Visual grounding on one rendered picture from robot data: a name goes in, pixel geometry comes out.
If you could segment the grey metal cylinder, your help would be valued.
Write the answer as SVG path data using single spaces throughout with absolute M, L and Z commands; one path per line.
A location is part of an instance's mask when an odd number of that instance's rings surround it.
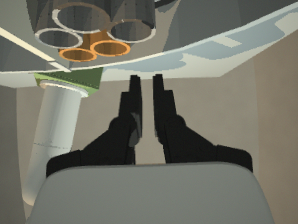
M 101 32 L 111 23 L 111 0 L 53 0 L 52 18 L 72 32 Z
M 111 0 L 111 23 L 107 33 L 112 39 L 138 43 L 151 39 L 155 32 L 155 0 Z
M 70 49 L 80 46 L 83 43 L 83 33 L 72 32 L 57 25 L 52 19 L 52 10 L 53 0 L 38 0 L 35 39 L 53 48 Z

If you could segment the bronze bushing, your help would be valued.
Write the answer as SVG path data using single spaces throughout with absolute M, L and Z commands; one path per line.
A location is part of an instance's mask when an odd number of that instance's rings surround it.
M 108 36 L 106 29 L 101 32 L 90 33 L 91 51 L 102 56 L 120 56 L 128 53 L 130 51 L 130 43 L 112 39 Z
M 83 34 L 83 43 L 82 45 L 76 48 L 70 48 L 70 49 L 59 48 L 59 56 L 70 61 L 78 61 L 78 62 L 91 61 L 96 59 L 97 54 L 92 52 L 90 49 L 90 33 Z

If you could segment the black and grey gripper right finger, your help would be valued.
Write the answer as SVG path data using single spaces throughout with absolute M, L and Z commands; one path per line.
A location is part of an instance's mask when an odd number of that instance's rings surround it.
M 153 76 L 155 137 L 163 145 L 166 163 L 228 162 L 253 172 L 251 155 L 241 149 L 213 145 L 186 126 L 177 115 L 173 90 L 164 90 L 163 75 Z

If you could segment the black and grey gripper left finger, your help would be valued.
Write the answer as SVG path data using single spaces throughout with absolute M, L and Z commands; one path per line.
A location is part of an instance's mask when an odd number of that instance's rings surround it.
M 129 94 L 121 92 L 118 117 L 111 120 L 108 130 L 83 150 L 52 157 L 46 166 L 46 178 L 69 167 L 133 165 L 135 145 L 142 138 L 142 113 L 140 76 L 130 75 Z

